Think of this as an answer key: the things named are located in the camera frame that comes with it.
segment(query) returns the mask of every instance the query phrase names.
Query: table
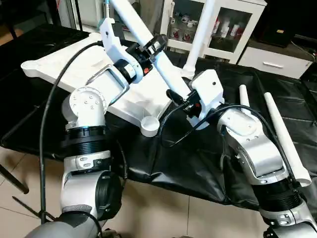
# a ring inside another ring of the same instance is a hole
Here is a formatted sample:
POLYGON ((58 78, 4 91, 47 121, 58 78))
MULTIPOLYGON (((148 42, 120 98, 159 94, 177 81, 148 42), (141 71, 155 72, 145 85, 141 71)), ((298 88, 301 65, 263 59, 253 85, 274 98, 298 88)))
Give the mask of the table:
MULTIPOLYGON (((38 154, 40 121, 44 103, 52 87, 38 78, 28 78, 20 69, 26 60, 35 60, 88 36, 73 29, 43 25, 24 34, 14 42, 0 47, 7 56, 0 70, 1 146, 38 154)), ((182 67, 184 55, 168 52, 174 65, 182 67)), ((263 93, 272 93, 294 141, 303 165, 309 170, 313 184, 302 189, 308 206, 317 218, 317 84, 261 72, 238 65, 200 59, 197 72, 216 69, 224 87, 224 97, 230 103, 239 102, 238 87, 246 84, 250 105, 269 119, 263 93)), ((59 144, 63 140, 66 120, 60 110, 68 95, 59 89, 48 115, 45 131, 45 155, 61 160, 59 144)), ((215 126, 193 133, 181 145, 162 148, 158 138, 146 138, 136 126, 106 114, 113 136, 121 142, 129 165, 129 179, 150 183, 190 196, 248 209, 258 209, 258 202, 234 156, 220 165, 222 140, 215 126)), ((164 137, 174 141, 191 126, 183 112, 170 118, 164 137)), ((114 169, 122 172, 120 153, 113 148, 114 169)))

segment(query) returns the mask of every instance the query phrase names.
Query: floor tile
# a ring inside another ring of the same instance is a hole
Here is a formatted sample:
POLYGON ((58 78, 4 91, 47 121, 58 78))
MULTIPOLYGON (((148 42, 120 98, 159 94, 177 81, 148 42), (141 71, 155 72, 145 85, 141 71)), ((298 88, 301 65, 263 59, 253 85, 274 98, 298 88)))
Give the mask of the floor tile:
POLYGON ((40 219, 22 215, 0 208, 0 237, 23 238, 35 227, 40 225, 40 219))
POLYGON ((132 238, 172 238, 187 232, 189 197, 149 184, 129 181, 122 207, 104 228, 132 238))
MULTIPOLYGON (((0 165, 5 167, 9 172, 15 168, 23 156, 23 153, 0 147, 0 165)), ((2 184, 3 181, 4 177, 0 174, 0 184, 2 184)))
POLYGON ((258 212, 190 197, 188 235, 194 238, 262 238, 258 212))
MULTIPOLYGON (((21 182, 25 183, 29 187, 30 192, 23 194, 8 181, 4 181, 0 186, 0 207, 33 216, 24 207, 14 201, 12 196, 16 196, 35 211, 38 212, 40 210, 39 158, 30 154, 25 155, 13 170, 12 174, 21 182)), ((62 174, 62 162, 46 160, 47 211, 54 216, 60 215, 59 199, 62 174)))

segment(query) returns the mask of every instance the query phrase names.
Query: black wire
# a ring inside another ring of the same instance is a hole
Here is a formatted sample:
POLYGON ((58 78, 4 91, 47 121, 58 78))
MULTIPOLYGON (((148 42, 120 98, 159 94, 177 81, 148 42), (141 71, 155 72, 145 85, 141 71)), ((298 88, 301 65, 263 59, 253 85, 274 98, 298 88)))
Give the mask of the black wire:
POLYGON ((90 214, 89 212, 85 212, 85 211, 68 211, 68 212, 63 212, 63 214, 84 214, 86 215, 87 217, 89 217, 90 219, 92 219, 95 223, 95 225, 97 226, 97 229, 98 229, 98 233, 100 234, 100 237, 103 238, 103 229, 99 223, 99 221, 97 220, 97 218, 90 214))
POLYGON ((48 115, 48 111, 51 105, 51 102, 53 100, 53 96, 54 96, 54 92, 57 88, 57 85, 59 84, 61 78, 63 77, 63 75, 65 74, 66 70, 69 68, 70 64, 82 53, 84 52, 86 49, 92 47, 92 46, 102 46, 102 42, 98 41, 98 42, 94 42, 91 43, 87 46, 85 46, 84 48, 82 48, 80 51, 78 51, 68 62, 67 64, 64 66, 64 68, 62 69, 62 71, 60 72, 58 78, 56 79, 48 100, 46 102, 45 105, 45 109, 44 109, 44 113, 43 113, 43 117, 42 117, 42 122, 41 122, 41 129, 40 129, 40 182, 41 182, 41 224, 45 223, 45 218, 46 218, 46 199, 45 199, 45 161, 44 161, 44 157, 43 157, 43 135, 44 135, 44 128, 45 128, 45 122, 46 122, 46 117, 48 115))
MULTIPOLYGON (((106 129, 108 130, 109 133, 111 133, 111 130, 110 130, 110 127, 108 126, 108 124, 106 124, 106 129)), ((118 147, 119 147, 119 150, 120 150, 120 153, 122 155, 122 160, 123 160, 123 183, 122 183, 122 189, 124 189, 125 187, 125 184, 127 182, 127 179, 128 179, 128 163, 127 163, 127 160, 125 158, 125 154, 124 154, 124 151, 123 151, 123 148, 120 144, 120 142, 116 139, 115 142, 117 143, 118 147)))
POLYGON ((170 118, 171 115, 173 115, 176 111, 178 111, 178 110, 180 110, 180 109, 184 109, 184 108, 187 107, 187 106, 188 106, 188 104, 185 104, 185 103, 180 104, 180 105, 178 105, 176 108, 174 108, 172 111, 170 111, 170 112, 164 117, 162 123, 160 124, 159 131, 158 131, 158 138, 159 138, 160 144, 161 144, 163 147, 165 147, 165 148, 171 148, 171 147, 175 146, 176 144, 178 144, 178 143, 176 143, 176 144, 173 143, 173 144, 168 145, 168 146, 164 145, 164 143, 163 143, 163 137, 162 137, 163 129, 164 129, 165 124, 166 124, 166 122, 168 121, 168 119, 170 118))
POLYGON ((293 183, 293 185, 296 187, 298 186, 297 182, 296 182, 296 179, 295 179, 295 176, 294 176, 294 173, 292 171, 292 168, 287 160, 287 157, 285 155, 285 152, 283 150, 283 147, 281 146, 279 140, 277 139, 276 135, 275 135, 275 132, 274 130, 272 129, 272 127, 268 124, 268 122, 265 120, 265 118, 256 110, 250 108, 250 107, 247 107, 247 106, 244 106, 244 105, 229 105, 229 106, 225 106, 223 108, 220 108, 218 110, 215 110, 215 111, 212 111, 210 113, 208 113, 208 115, 202 119, 199 123, 197 123, 196 126, 194 126, 190 131, 188 131, 184 136, 182 136, 179 140, 173 142, 172 144, 170 145, 164 145, 163 143, 163 139, 162 139, 162 131, 163 131, 163 128, 166 124, 166 121, 168 120, 168 118, 177 110, 181 109, 182 106, 186 106, 184 104, 178 106, 177 108, 175 108, 173 111, 171 111, 163 120, 162 124, 161 124, 161 127, 160 127, 160 130, 159 130, 159 134, 158 134, 158 137, 159 137, 159 140, 160 140, 160 143, 163 147, 165 148, 171 148, 175 145, 177 145, 178 143, 180 143, 183 139, 185 139, 187 136, 189 136, 191 133, 193 133, 199 126, 201 126, 204 122, 206 122, 208 119, 212 118, 213 116, 219 114, 219 113, 222 113, 228 109, 233 109, 233 108, 242 108, 242 109, 247 109, 249 110, 251 113, 253 113, 260 121, 262 124, 264 124, 264 126, 267 128, 268 132, 270 133, 271 135, 271 138, 273 140, 273 143, 276 145, 284 163, 285 163, 285 166, 286 166, 286 169, 288 170, 289 174, 290 174, 290 178, 291 178, 291 181, 293 183))

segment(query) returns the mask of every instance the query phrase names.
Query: robotic arm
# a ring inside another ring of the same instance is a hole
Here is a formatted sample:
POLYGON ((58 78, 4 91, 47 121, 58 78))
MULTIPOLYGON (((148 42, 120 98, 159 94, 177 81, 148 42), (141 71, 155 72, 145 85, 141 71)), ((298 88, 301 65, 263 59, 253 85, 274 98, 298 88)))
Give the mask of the robotic arm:
MULTIPOLYGON (((68 121, 63 142, 68 155, 61 187, 62 215, 37 227, 27 238, 95 238, 106 220, 117 214, 123 187, 111 171, 104 115, 107 107, 127 92, 129 84, 142 80, 153 65, 170 87, 170 98, 186 105, 184 111, 192 126, 223 107, 223 88, 214 70, 199 74, 190 89, 162 51, 166 36, 153 37, 127 0, 113 0, 112 4, 139 43, 124 50, 114 36, 114 20, 107 17, 101 25, 105 51, 114 64, 73 91, 62 105, 68 121), (109 88, 109 81, 115 86, 109 88)), ((264 237, 317 237, 317 225, 294 188, 280 151, 264 134, 261 121, 238 109, 217 116, 218 131, 236 152, 259 201, 260 213, 270 225, 264 237)), ((206 126, 204 122, 198 129, 206 126)))

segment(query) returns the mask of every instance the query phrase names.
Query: white plastic rod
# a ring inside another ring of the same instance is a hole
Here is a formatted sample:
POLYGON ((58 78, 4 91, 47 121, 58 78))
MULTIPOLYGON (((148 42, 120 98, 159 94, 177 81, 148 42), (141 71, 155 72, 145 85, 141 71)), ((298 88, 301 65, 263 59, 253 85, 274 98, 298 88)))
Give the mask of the white plastic rod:
POLYGON ((196 62, 203 46, 204 39, 206 37, 207 30, 209 28, 210 18, 213 12, 215 0, 206 0, 204 4, 202 15, 199 19, 199 24, 194 37, 192 48, 189 52, 186 64, 183 67, 184 76, 192 79, 195 75, 196 62))
POLYGON ((265 93, 264 98, 274 124, 277 138, 283 147, 296 180, 300 182, 303 187, 310 185, 312 183, 311 177, 308 171, 304 168, 301 159, 298 156, 291 136, 288 133, 283 118, 278 111, 272 95, 270 93, 265 93))
MULTIPOLYGON (((240 94, 240 104, 249 107, 249 97, 248 97, 248 91, 247 91, 247 87, 242 84, 239 87, 239 94, 240 94)), ((251 114, 251 112, 247 109, 241 109, 241 111, 245 114, 251 114)))
MULTIPOLYGON (((147 42, 153 38, 153 35, 136 13, 130 2, 128 0, 110 1, 125 25, 138 40, 140 46, 146 45, 147 42)), ((171 63, 164 52, 161 52, 156 56, 154 66, 169 88, 178 93, 183 99, 187 99, 190 89, 182 79, 179 70, 171 63)))

